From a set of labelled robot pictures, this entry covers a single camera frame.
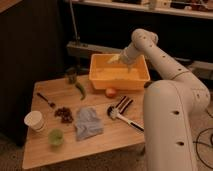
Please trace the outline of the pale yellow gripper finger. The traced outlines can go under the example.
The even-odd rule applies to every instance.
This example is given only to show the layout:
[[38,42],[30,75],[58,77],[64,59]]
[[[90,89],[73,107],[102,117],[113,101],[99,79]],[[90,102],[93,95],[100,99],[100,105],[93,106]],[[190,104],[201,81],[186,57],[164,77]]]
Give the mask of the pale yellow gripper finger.
[[119,54],[116,54],[116,55],[114,55],[114,56],[112,56],[108,61],[107,61],[107,63],[108,64],[111,64],[111,63],[114,63],[114,62],[117,62],[117,61],[119,61]]

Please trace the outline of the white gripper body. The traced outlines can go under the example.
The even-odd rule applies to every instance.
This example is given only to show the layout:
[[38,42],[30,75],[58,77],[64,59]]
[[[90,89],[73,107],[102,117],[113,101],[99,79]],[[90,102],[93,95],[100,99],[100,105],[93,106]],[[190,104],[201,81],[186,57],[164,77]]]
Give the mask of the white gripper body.
[[133,44],[125,47],[120,55],[119,60],[126,65],[132,65],[138,56],[138,51]]

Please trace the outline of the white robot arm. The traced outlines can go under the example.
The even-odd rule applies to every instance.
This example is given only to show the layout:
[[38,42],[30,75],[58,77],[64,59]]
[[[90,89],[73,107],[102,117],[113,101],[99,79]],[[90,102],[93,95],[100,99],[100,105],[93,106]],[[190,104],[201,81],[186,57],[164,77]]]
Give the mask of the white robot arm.
[[157,42],[157,34],[136,29],[131,43],[111,60],[130,66],[144,55],[161,76],[143,98],[147,171],[198,171],[189,116],[208,107],[210,92]]

